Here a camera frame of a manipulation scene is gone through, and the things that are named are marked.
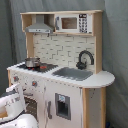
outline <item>gray wall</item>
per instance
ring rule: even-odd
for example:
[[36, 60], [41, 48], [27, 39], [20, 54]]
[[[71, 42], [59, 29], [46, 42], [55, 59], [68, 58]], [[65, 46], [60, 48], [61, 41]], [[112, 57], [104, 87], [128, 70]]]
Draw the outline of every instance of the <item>gray wall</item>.
[[107, 121], [115, 128], [128, 128], [128, 0], [11, 0], [18, 62], [26, 58], [20, 12], [104, 10], [103, 70], [116, 77], [107, 87]]
[[11, 10], [6, 0], [0, 1], [0, 95], [8, 87], [6, 68], [12, 61]]

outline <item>cabinet door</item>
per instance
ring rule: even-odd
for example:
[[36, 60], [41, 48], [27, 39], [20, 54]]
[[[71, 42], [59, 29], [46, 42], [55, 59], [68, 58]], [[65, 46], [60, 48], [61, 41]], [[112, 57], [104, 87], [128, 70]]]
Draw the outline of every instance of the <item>cabinet door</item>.
[[46, 81], [46, 128], [82, 128], [82, 91], [62, 83]]

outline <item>countertop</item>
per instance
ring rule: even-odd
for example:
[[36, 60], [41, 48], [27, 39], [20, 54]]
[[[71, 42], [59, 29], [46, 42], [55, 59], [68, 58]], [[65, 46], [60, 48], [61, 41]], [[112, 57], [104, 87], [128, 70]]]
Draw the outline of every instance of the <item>countertop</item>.
[[33, 72], [30, 70], [24, 70], [24, 69], [18, 68], [17, 66], [21, 64], [24, 64], [24, 62], [11, 66], [7, 68], [7, 70], [14, 70], [14, 71], [19, 71], [23, 73], [33, 74], [36, 76], [41, 76], [44, 79], [49, 79], [49, 80], [51, 79], [55, 81], [65, 82], [67, 84], [70, 84], [76, 87], [82, 87], [82, 88], [102, 88], [102, 87], [111, 85], [115, 80], [115, 77], [113, 74], [107, 71], [100, 71], [98, 74], [93, 74], [83, 81], [76, 81], [76, 80], [71, 80], [71, 79], [57, 77], [57, 76], [52, 75], [53, 72], [63, 68], [63, 66], [58, 66], [46, 73], [39, 73], [39, 72]]

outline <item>microwave door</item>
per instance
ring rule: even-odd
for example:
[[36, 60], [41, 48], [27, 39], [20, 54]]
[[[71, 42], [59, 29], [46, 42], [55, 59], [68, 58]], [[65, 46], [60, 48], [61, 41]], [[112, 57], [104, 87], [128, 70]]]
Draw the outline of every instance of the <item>microwave door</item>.
[[56, 32], [79, 33], [79, 14], [55, 14]]

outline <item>oven knob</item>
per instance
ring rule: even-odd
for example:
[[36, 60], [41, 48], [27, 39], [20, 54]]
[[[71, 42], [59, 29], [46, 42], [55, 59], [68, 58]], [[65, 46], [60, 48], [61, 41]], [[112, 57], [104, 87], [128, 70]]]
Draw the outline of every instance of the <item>oven knob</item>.
[[37, 86], [37, 82], [36, 81], [32, 81], [32, 86], [36, 87]]
[[14, 76], [14, 82], [17, 82], [19, 80], [18, 76]]

